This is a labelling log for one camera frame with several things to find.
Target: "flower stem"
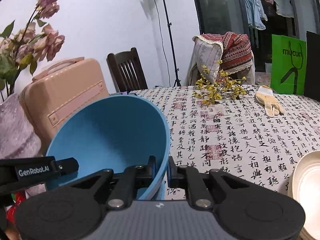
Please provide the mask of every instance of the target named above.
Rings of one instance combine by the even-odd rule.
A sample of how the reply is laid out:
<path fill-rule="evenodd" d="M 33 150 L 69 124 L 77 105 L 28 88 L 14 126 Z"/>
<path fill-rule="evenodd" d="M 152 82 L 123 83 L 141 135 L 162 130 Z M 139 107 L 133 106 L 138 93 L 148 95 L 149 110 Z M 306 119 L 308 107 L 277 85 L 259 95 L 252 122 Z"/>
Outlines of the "flower stem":
<path fill-rule="evenodd" d="M 21 46 L 21 41 L 23 41 L 24 35 L 26 34 L 27 29 L 28 29 L 28 27 L 29 27 L 29 24 L 31 23 L 31 20 L 33 20 L 32 17 L 33 17 L 33 15 L 35 14 L 35 12 L 36 12 L 36 10 L 38 9 L 38 7 L 39 7 L 39 5 L 36 6 L 35 10 L 33 11 L 32 15 L 31 15 L 31 17 L 30 17 L 30 19 L 29 19 L 29 21 L 27 22 L 26 28 L 24 29 L 24 33 L 23 33 L 23 35 L 22 35 L 21 40 L 19 41 L 19 45 L 18 45 L 18 47 L 17 47 L 16 53 L 14 54 L 14 58 L 13 58 L 13 59 L 14 59 L 14 64 L 13 64 L 13 67 L 16 66 L 17 55 L 18 55 L 19 48 L 20 48 L 20 46 Z M 8 96 L 11 95 L 11 94 L 13 94 L 14 84 L 15 84 L 15 82 L 16 82 L 19 74 L 20 74 L 20 72 L 21 72 L 21 69 L 19 68 L 18 71 L 17 71 L 17 74 L 16 74 L 16 76 L 15 76 L 15 78 L 14 78 L 13 84 L 10 85 L 10 91 L 9 91 Z"/>
<path fill-rule="evenodd" d="M 1 47 L 2 47 L 2 45 L 3 45 L 3 43 L 4 43 L 4 41 L 5 41 L 5 39 L 3 39 L 3 40 L 1 41 L 0 49 L 1 49 Z"/>
<path fill-rule="evenodd" d="M 8 83 L 7 81 L 5 80 L 5 87 L 7 89 L 7 97 L 9 97 L 9 88 L 8 88 Z"/>
<path fill-rule="evenodd" d="M 32 22 L 36 19 L 36 17 L 38 16 L 39 13 L 40 13 L 40 12 L 38 12 L 38 13 L 33 17 Z"/>
<path fill-rule="evenodd" d="M 4 102 L 4 98 L 3 98 L 3 94 L 2 94 L 1 90 L 0 90 L 0 93 L 1 93 L 1 97 L 2 97 L 2 102 Z"/>

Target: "tripod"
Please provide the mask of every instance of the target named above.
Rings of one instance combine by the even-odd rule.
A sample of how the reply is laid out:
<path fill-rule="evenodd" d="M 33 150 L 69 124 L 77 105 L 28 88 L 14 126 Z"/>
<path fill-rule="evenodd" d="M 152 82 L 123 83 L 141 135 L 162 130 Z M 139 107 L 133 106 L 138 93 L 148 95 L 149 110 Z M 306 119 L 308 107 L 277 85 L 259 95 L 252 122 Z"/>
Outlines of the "tripod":
<path fill-rule="evenodd" d="M 169 30 L 169 36 L 170 36 L 170 42 L 171 42 L 171 49 L 172 49 L 172 56 L 173 56 L 173 64 L 174 64 L 174 72 L 176 73 L 176 80 L 174 82 L 173 87 L 175 87 L 176 85 L 178 87 L 181 87 L 181 83 L 178 77 L 178 71 L 179 69 L 177 68 L 177 63 L 176 63 L 176 56 L 174 54 L 174 48 L 173 48 L 173 41 L 172 41 L 172 35 L 171 35 L 171 22 L 169 22 L 169 17 L 168 17 L 168 12 L 167 12 L 167 6 L 165 5 L 165 0 L 163 0 L 163 4 L 164 4 L 164 11 L 165 11 L 165 15 L 167 17 L 167 23 L 168 23 L 168 30 Z"/>

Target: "white glove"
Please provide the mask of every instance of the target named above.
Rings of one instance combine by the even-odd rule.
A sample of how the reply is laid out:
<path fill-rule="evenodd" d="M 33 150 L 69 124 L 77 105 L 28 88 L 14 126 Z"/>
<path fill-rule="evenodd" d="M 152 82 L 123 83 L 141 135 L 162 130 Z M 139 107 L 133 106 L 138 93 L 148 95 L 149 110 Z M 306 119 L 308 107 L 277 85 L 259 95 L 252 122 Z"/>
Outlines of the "white glove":
<path fill-rule="evenodd" d="M 274 117 L 279 113 L 284 114 L 284 109 L 279 101 L 273 96 L 273 91 L 267 86 L 259 87 L 254 96 L 255 100 L 264 106 L 267 116 Z"/>

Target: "glass door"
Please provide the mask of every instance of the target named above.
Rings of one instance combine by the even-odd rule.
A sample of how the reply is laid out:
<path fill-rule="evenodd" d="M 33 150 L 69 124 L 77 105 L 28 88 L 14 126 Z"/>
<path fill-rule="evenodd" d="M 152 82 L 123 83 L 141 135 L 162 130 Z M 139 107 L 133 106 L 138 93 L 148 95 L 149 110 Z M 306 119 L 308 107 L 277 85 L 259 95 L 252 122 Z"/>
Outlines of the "glass door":
<path fill-rule="evenodd" d="M 232 31 L 249 35 L 243 0 L 195 0 L 195 3 L 200 33 L 225 34 Z"/>

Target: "chair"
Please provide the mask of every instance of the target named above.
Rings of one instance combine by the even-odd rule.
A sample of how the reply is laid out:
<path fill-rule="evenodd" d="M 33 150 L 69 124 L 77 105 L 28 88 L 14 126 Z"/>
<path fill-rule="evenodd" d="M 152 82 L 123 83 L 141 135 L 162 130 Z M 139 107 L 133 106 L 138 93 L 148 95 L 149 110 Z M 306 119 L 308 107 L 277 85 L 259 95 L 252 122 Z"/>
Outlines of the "chair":
<path fill-rule="evenodd" d="M 136 48 L 110 53 L 107 62 L 120 92 L 148 89 Z"/>

